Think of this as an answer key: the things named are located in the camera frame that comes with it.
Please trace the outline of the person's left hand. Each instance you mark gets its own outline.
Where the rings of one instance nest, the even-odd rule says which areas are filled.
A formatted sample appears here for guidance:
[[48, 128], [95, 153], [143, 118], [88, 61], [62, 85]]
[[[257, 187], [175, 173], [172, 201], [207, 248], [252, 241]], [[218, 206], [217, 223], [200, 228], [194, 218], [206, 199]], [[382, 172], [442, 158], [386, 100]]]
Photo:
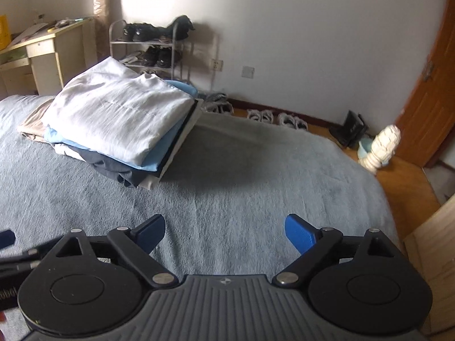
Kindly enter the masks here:
[[1, 311], [0, 312], [0, 323], [4, 323], [4, 322], [6, 322], [6, 320], [7, 319], [6, 319], [5, 313]]

